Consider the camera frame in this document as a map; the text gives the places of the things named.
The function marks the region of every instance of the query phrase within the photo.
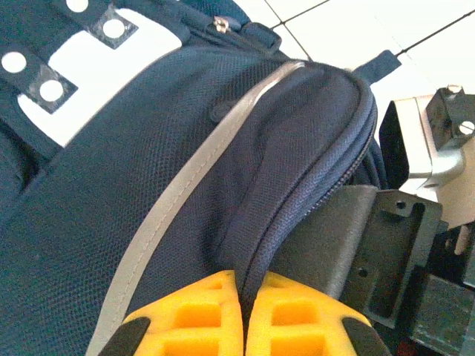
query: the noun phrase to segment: zipper pull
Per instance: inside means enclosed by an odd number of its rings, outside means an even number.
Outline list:
[[[216,27],[217,32],[226,33],[229,30],[228,20],[219,16],[214,17],[213,25]]]

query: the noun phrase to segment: floor tile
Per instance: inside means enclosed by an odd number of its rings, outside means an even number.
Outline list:
[[[457,22],[407,52],[437,88],[463,85],[475,93],[475,15]]]
[[[353,0],[331,0],[286,23],[312,60],[354,69],[383,50],[401,48],[367,11]]]
[[[378,105],[377,141],[379,141],[379,127],[381,126],[381,122],[391,101],[436,92],[435,87],[430,83],[429,79],[425,77],[407,55],[400,55],[398,60],[402,63],[399,68],[379,82],[371,85],[371,90]]]
[[[307,55],[284,25],[277,26],[274,31],[282,38],[281,51],[290,58],[308,60]]]
[[[281,23],[265,0],[234,0],[253,22],[260,22],[267,27]]]
[[[403,48],[475,10],[474,0],[365,0]]]
[[[286,21],[325,1],[326,0],[267,0],[271,8],[274,9],[282,21]]]

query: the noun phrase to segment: yellow plastic part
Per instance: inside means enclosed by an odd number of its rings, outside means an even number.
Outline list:
[[[356,356],[344,317],[370,325],[337,300],[269,272],[252,310],[246,356]]]
[[[130,314],[150,326],[134,356],[242,356],[243,324],[233,271],[222,271]]]

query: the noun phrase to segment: backpack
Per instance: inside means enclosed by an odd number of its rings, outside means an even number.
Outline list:
[[[387,184],[368,83],[289,59],[232,1],[3,2],[0,56],[27,65],[0,78],[2,355],[96,355],[127,314],[224,269],[246,325],[294,227],[344,184]],[[82,93],[53,69],[59,49],[120,50],[142,18],[177,44],[88,121],[52,125]],[[61,125],[77,131],[52,138]]]

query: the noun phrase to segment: gray reflective piping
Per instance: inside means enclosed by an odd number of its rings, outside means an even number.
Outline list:
[[[258,100],[279,81],[303,66],[303,62],[288,62],[248,91],[160,195],[122,256],[102,304],[86,356],[98,355],[120,326],[145,267],[167,228],[196,186],[227,149]]]

